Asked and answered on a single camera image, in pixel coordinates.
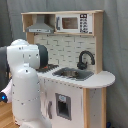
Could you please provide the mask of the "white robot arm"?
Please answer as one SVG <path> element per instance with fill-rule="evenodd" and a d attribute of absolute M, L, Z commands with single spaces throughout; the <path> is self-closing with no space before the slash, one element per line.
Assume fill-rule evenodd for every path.
<path fill-rule="evenodd" d="M 52 128 L 50 120 L 41 112 L 40 82 L 37 69 L 48 64 L 44 45 L 29 44 L 17 39 L 10 46 L 0 48 L 12 79 L 0 92 L 5 103 L 12 103 L 12 113 L 19 128 Z"/>

